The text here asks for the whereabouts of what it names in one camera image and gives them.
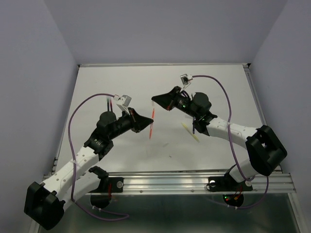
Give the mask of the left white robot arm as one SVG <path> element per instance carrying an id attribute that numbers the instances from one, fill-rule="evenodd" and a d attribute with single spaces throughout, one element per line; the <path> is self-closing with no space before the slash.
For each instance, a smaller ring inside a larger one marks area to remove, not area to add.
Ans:
<path id="1" fill-rule="evenodd" d="M 33 182 L 27 189 L 24 213 L 45 230 L 55 227 L 65 213 L 66 192 L 85 172 L 96 174 L 91 185 L 97 191 L 108 187 L 107 173 L 96 164 L 113 148 L 113 139 L 132 130 L 139 133 L 153 123 L 153 119 L 139 115 L 133 108 L 117 118 L 113 112 L 100 115 L 96 128 L 78 153 L 54 175 L 42 183 Z"/>

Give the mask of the red pen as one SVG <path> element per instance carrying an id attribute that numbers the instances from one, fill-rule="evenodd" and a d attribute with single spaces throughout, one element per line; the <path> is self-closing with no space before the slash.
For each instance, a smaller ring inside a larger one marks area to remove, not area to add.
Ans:
<path id="1" fill-rule="evenodd" d="M 109 100 L 110 111 L 113 112 L 113 103 L 112 99 Z"/>

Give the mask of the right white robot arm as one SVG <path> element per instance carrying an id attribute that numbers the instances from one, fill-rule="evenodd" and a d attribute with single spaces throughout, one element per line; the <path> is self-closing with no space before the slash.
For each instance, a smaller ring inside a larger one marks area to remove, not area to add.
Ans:
<path id="1" fill-rule="evenodd" d="M 232 166 L 216 185 L 235 189 L 258 174 L 268 177 L 287 156 L 285 147 L 272 128 L 267 125 L 245 127 L 221 119 L 211 113 L 212 104 L 202 92 L 190 98 L 183 96 L 181 88 L 176 86 L 166 94 L 153 96 L 152 101 L 167 111 L 177 108 L 194 118 L 193 125 L 197 132 L 227 140 L 231 145 L 236 144 L 247 150 L 248 159 Z"/>

